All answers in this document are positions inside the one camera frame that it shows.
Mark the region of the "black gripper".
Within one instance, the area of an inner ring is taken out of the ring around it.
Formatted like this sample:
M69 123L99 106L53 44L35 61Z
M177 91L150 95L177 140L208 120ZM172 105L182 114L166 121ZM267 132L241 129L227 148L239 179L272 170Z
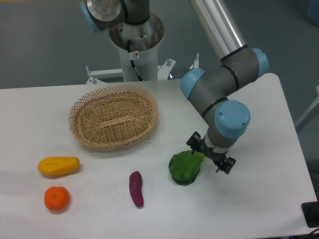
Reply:
M201 152L207 158L212 159L217 166L216 173L222 171L225 174L229 174L236 163L236 159L226 156L231 147L217 146L210 141L208 133L201 139L200 134L195 131L187 140L186 144L191 148L191 154Z

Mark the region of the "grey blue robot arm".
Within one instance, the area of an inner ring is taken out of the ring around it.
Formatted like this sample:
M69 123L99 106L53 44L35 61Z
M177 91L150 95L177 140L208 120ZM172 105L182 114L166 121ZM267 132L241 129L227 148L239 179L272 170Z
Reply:
M246 131L248 108L228 97L267 73L269 61L258 48L249 48L222 0L192 0L221 66L213 73L195 65L181 79L180 89L208 125L205 136L195 132L187 144L210 158L218 171L229 173L235 159L227 153ZM94 32L107 30L121 53L126 82L158 80L157 58L149 52L162 41L162 21L150 12L147 0L84 0L80 8Z

